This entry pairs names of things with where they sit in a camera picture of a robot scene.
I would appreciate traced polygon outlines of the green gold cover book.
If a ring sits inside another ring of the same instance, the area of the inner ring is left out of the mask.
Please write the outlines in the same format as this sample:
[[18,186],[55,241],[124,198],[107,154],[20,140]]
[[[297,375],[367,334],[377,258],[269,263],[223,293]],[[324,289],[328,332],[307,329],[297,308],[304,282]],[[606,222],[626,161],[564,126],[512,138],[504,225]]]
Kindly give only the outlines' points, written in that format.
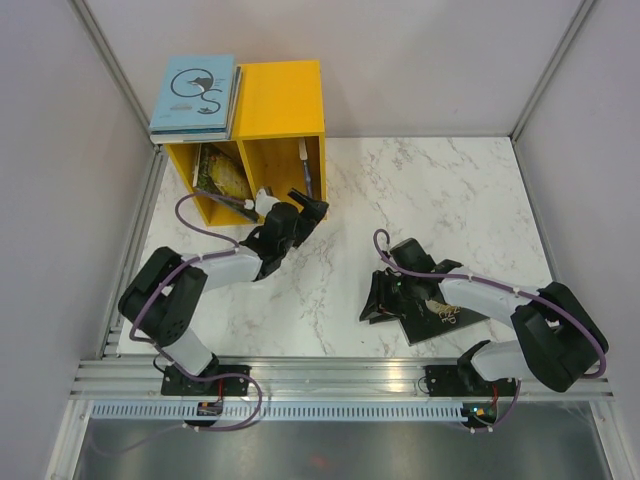
[[251,223],[257,223],[253,194],[241,162],[213,143],[198,147],[192,186],[196,191],[216,195],[214,201],[234,210]]

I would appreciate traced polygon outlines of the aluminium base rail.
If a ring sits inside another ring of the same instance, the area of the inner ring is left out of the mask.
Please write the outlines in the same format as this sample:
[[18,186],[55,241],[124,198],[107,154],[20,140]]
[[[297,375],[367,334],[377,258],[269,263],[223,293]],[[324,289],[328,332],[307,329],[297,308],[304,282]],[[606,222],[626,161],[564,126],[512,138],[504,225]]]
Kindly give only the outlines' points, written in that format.
[[[72,399],[155,399],[161,374],[153,356],[107,356],[82,360],[72,383]],[[428,365],[452,364],[452,358],[238,357],[221,363],[242,364],[274,401],[284,400],[416,400]]]

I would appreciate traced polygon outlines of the black Moon Sixpence book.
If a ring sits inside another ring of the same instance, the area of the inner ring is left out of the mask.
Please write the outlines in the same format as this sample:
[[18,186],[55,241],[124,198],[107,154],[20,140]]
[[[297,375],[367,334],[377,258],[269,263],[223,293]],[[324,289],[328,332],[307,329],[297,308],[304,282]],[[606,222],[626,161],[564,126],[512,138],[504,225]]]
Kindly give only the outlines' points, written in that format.
[[447,303],[440,291],[442,279],[421,279],[426,281],[430,290],[424,317],[399,319],[410,346],[487,320],[485,315],[478,312]]

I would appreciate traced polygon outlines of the aluminium corner post right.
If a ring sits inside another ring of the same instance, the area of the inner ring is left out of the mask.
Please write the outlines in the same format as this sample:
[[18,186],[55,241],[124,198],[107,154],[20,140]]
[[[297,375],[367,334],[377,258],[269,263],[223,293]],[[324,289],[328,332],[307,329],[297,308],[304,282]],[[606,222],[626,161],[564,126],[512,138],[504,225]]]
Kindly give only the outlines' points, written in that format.
[[581,0],[579,2],[576,11],[572,15],[540,77],[536,81],[531,94],[529,95],[514,127],[509,134],[509,138],[513,145],[515,145],[522,136],[537,105],[541,101],[546,90],[549,88],[555,74],[561,67],[573,45],[576,43],[581,30],[590,19],[598,4],[598,0]]

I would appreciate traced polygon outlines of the light blue Old Man book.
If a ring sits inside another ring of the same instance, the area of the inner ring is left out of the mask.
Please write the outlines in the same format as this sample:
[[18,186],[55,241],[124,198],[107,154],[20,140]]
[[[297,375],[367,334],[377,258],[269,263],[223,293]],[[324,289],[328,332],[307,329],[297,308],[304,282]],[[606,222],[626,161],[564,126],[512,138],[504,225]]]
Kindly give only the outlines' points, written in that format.
[[170,57],[149,130],[224,131],[236,70],[230,54]]

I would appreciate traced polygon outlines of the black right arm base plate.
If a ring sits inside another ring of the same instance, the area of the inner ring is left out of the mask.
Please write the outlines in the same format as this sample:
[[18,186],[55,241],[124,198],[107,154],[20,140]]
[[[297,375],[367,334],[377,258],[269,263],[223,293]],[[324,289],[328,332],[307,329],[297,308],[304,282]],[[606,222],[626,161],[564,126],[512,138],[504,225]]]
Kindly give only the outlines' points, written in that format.
[[511,397],[516,391],[514,380],[484,380],[477,372],[457,365],[426,365],[425,377],[432,397]]

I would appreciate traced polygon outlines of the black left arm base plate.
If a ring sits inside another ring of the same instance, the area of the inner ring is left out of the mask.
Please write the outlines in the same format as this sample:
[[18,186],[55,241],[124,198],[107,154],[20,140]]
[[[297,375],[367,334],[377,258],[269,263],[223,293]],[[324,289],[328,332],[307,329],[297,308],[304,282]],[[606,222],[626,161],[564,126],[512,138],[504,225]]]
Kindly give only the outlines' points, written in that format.
[[238,378],[238,374],[248,376],[251,368],[248,365],[220,365],[217,371],[204,371],[203,376],[225,375],[224,379],[215,382],[199,382],[184,376],[175,366],[165,369],[160,393],[162,396],[245,396],[248,392],[246,379]]

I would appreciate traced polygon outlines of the yellow wooden shelf box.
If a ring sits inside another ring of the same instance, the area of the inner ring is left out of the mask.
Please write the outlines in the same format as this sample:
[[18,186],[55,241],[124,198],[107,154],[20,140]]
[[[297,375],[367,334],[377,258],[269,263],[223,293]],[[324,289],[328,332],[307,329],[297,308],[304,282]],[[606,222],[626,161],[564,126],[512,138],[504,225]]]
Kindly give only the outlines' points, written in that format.
[[152,133],[167,150],[187,191],[193,192],[198,147],[213,143],[241,162],[253,196],[269,187],[285,199],[290,189],[306,194],[298,140],[304,138],[313,197],[327,196],[325,121],[321,66],[317,60],[239,64],[224,131]]

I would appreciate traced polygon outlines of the aluminium corner post left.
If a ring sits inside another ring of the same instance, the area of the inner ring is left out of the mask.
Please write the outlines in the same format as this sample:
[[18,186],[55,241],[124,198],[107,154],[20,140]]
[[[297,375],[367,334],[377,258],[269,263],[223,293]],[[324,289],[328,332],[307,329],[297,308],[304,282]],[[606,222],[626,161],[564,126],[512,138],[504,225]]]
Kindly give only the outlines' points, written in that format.
[[136,119],[137,124],[143,131],[147,143],[155,153],[158,153],[160,151],[160,147],[152,143],[150,140],[150,134],[148,131],[149,120],[143,110],[142,104],[135,94],[121,63],[114,54],[113,49],[89,3],[85,0],[69,0],[68,5],[74,12],[85,33],[88,35],[94,50],[98,54],[119,92],[124,97],[130,111]]

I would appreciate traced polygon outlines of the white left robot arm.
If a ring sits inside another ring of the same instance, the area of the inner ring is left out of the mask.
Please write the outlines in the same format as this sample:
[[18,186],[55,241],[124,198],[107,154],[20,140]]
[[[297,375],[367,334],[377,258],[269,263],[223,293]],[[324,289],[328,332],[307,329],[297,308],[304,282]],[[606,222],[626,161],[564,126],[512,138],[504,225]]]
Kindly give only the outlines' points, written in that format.
[[275,272],[292,248],[303,244],[325,218],[329,204],[291,189],[285,202],[262,188],[256,197],[240,200],[197,191],[176,203],[197,196],[227,201],[258,215],[263,223],[243,241],[205,230],[205,235],[231,244],[206,254],[180,254],[169,247],[156,249],[125,289],[118,312],[131,322],[129,338],[152,346],[183,376],[199,395],[211,393],[222,375],[219,361],[191,328],[203,293],[263,280]]

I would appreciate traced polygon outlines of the aluminium corner post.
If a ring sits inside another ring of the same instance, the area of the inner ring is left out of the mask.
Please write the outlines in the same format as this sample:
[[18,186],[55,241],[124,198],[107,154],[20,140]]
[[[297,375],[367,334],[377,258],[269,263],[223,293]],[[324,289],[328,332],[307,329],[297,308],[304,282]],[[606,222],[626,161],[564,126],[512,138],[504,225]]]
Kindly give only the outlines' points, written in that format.
[[509,138],[513,145],[515,145],[522,136],[537,105],[541,101],[546,90],[549,88],[555,74],[561,67],[573,45],[576,43],[581,30],[590,19],[598,4],[598,0],[581,0],[579,2],[576,11],[572,15],[540,77],[536,81],[531,94],[529,95],[514,127],[509,134]]
[[160,151],[160,147],[152,143],[150,140],[150,134],[148,131],[149,120],[143,110],[142,104],[135,94],[121,63],[114,54],[113,49],[89,3],[85,0],[69,0],[68,5],[74,12],[85,33],[88,35],[94,50],[98,54],[119,92],[124,97],[130,111],[136,119],[137,124],[143,131],[147,143],[155,153],[158,153]]

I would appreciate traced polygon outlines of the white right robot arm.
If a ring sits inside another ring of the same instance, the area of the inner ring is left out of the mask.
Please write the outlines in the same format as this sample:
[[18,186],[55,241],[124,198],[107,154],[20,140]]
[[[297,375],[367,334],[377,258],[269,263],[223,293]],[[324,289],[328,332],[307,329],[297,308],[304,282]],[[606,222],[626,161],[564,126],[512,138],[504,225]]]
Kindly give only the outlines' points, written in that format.
[[512,394],[524,379],[563,393],[604,375],[608,341],[566,285],[502,283],[450,259],[435,262],[414,238],[378,253],[387,267],[372,274],[361,320],[397,320],[411,345],[485,320],[515,333],[511,341],[477,342],[450,366],[426,367],[432,395]]

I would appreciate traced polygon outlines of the purple galaxy cover book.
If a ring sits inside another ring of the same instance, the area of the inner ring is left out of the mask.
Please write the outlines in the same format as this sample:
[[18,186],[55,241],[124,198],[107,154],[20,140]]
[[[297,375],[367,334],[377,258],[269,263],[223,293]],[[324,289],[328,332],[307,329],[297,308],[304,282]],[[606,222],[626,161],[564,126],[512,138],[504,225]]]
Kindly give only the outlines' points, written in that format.
[[299,152],[299,158],[303,166],[306,195],[308,197],[313,197],[313,183],[312,183],[311,169],[309,164],[306,141],[304,138],[300,138],[298,140],[298,152]]

